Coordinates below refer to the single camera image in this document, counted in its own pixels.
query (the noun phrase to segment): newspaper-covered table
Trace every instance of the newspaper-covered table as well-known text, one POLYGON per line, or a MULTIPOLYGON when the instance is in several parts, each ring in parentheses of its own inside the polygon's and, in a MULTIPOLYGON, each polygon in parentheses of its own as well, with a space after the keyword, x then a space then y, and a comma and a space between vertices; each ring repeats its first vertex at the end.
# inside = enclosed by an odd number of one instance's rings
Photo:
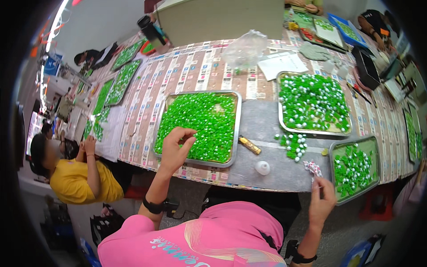
MULTIPOLYGON (((138 37, 134 36, 127 40, 125 45, 132 44, 137 39, 138 37)), ((235 75, 221 59, 221 53, 232 41, 219 40, 189 44, 173 48, 164 55, 154 54, 146 58, 146 61, 141 64, 143 66, 134 75, 121 103, 127 110, 127 116, 120 143, 117 144, 120 146, 119 160, 148 170, 158 169, 160 159, 152 150, 153 130, 161 103, 170 93, 235 90, 240 92, 245 100, 277 101, 276 82, 266 81, 263 73, 256 66, 235 75)), ((297 52, 302 43, 303 40, 297 32, 283 29, 282 40, 269 40, 265 54, 289 50, 297 52)), ((329 52, 346 64, 355 65, 350 53, 341 54, 332 50, 329 52)), ((380 183, 392 182, 400 176, 413 172, 414 165, 408 159, 407 131, 401 104, 396 103, 383 86, 374 92, 378 108, 369 105, 361 97, 354 99, 346 86, 346 82, 351 84, 356 82, 352 73, 343 80, 337 76, 336 68, 331 75, 327 74, 322 70, 323 62, 311 61, 301 53, 297 54, 309 69, 309 73, 331 76, 340 83, 350 114, 354 119, 353 133, 358 136, 374 134, 377 137, 382 162, 380 183)), ((94 71, 90 79, 102 86, 104 82, 114 78, 117 75, 117 72, 111 72, 114 61, 115 57, 105 67, 94 71)), ((255 190, 294 191, 273 187, 262 188, 250 183, 233 184, 230 182, 232 179, 229 173, 230 168, 218 169, 185 164, 175 173, 175 176, 213 185, 255 190)))

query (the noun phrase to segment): hand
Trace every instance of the hand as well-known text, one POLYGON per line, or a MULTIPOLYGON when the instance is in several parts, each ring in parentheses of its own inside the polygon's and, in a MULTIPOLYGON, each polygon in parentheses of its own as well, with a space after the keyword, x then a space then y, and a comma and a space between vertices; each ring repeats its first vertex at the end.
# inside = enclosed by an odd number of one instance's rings
POLYGON ((160 169, 173 175, 184 164, 188 151, 196 141, 195 133, 197 131, 193 129, 176 127, 165 137, 160 169))
POLYGON ((90 156, 90 155, 95 155, 95 143, 97 142, 97 140, 95 139, 95 137, 89 135, 88 138, 86 138, 85 140, 85 151, 86 151, 86 155, 90 156))
POLYGON ((335 188, 333 184, 315 176, 311 189, 311 202, 308 209, 308 218, 311 227, 323 228, 326 218, 336 204, 335 188), (320 198, 320 187, 323 187, 323 199, 320 198))
POLYGON ((317 8, 317 6, 313 5, 313 4, 309 4, 305 6, 305 10, 307 10, 310 13, 317 13, 319 11, 319 9, 317 8))
POLYGON ((305 6, 304 0, 292 0, 289 3, 294 6, 305 6))
POLYGON ((86 150, 85 150, 85 143, 84 142, 80 142, 80 144, 79 144, 79 151, 86 152, 86 150))
POLYGON ((373 35, 374 35, 375 39, 377 40, 378 48, 380 50, 384 51, 386 49, 386 46, 384 45, 384 41, 381 38, 381 36, 378 33, 376 33, 376 32, 374 32, 373 35))

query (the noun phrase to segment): dark hair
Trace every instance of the dark hair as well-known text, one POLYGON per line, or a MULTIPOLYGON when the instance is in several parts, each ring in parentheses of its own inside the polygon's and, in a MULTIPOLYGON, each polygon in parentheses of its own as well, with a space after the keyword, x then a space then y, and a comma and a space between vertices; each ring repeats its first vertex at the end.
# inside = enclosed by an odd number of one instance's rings
POLYGON ((391 23, 391 27, 393 29, 393 31, 398 35, 398 37, 400 36, 400 27, 395 19, 395 17, 393 17, 393 15, 390 13, 390 11, 386 10, 386 12, 384 12, 384 15, 386 17, 389 18, 389 21, 391 23))
POLYGON ((41 133, 44 134, 44 136, 46 137, 47 133, 51 128, 52 128, 52 124, 44 123, 43 127, 41 128, 41 133))
POLYGON ((77 55, 74 57, 74 63, 75 63, 77 66, 80 64, 80 59, 82 58, 82 55, 84 55, 84 52, 83 52, 83 53, 80 53, 80 54, 77 54, 77 55))
POLYGON ((42 133, 38 133, 32 138, 30 148, 31 160, 29 162, 29 166, 35 174, 48 178, 49 170, 41 164, 45 157, 46 142, 46 136, 42 133))

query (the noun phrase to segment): gray cloth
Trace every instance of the gray cloth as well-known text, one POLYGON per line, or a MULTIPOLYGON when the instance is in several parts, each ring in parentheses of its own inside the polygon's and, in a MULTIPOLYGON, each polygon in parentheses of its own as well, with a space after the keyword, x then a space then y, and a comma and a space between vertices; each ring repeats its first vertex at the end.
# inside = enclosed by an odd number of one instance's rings
POLYGON ((305 41, 299 48, 301 54, 311 60, 326 61, 331 59, 331 54, 323 47, 305 41))

